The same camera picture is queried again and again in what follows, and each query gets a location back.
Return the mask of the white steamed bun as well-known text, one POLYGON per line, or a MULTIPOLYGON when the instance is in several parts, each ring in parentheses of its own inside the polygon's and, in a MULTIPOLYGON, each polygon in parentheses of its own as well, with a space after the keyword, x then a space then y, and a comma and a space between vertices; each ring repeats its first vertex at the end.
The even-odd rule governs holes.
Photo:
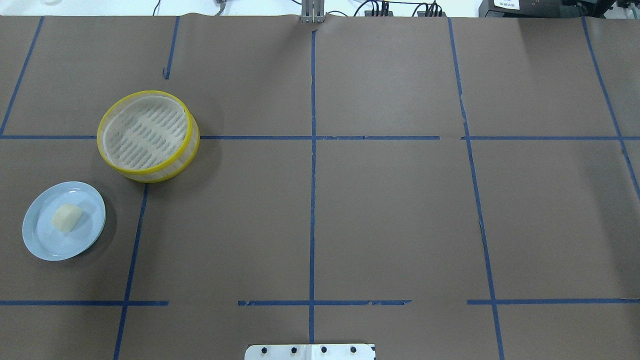
POLYGON ((64 203, 55 210, 51 224, 62 233, 70 233, 83 215, 83 209, 74 203, 64 203))

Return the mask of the yellow rimmed bamboo steamer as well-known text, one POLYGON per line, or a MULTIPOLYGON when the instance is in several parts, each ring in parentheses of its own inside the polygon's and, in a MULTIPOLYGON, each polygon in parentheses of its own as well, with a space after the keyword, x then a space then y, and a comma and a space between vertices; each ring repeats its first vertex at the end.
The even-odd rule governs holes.
POLYGON ((146 90, 121 98, 106 111, 96 141, 103 161, 122 176, 159 183, 176 177, 194 160, 201 132, 182 100, 146 90))

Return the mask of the white mesh steamer liner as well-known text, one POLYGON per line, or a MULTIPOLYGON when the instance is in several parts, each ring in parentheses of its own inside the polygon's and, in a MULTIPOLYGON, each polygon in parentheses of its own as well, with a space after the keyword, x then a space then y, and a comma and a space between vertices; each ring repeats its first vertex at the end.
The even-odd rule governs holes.
POLYGON ((194 130, 174 96, 142 91, 110 108, 98 127, 98 145, 116 168, 140 173, 169 161, 194 130))

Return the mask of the black box with label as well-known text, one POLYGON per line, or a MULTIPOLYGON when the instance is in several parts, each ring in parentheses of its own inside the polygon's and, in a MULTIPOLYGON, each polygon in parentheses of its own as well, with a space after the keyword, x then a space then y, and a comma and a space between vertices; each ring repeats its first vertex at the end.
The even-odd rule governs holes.
POLYGON ((479 18, 603 18, 616 0, 482 0, 479 18))

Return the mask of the light blue plate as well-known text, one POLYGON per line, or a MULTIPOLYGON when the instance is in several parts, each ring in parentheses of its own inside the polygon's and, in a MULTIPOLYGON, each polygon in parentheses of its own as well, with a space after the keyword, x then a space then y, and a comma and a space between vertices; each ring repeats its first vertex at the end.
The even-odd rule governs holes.
POLYGON ((32 201, 23 217, 23 243, 39 259, 67 260, 93 246, 105 223, 102 194, 87 183, 66 181, 46 189, 32 201), (55 210, 67 203, 82 208, 83 215, 71 232, 63 233, 53 227, 51 219, 55 210))

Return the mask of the aluminium frame post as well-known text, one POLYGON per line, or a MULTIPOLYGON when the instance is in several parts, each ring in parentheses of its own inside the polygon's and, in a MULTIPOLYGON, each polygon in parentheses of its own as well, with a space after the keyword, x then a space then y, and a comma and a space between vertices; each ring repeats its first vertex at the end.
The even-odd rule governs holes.
POLYGON ((326 18, 324 0, 300 0, 302 23, 324 23, 326 18))

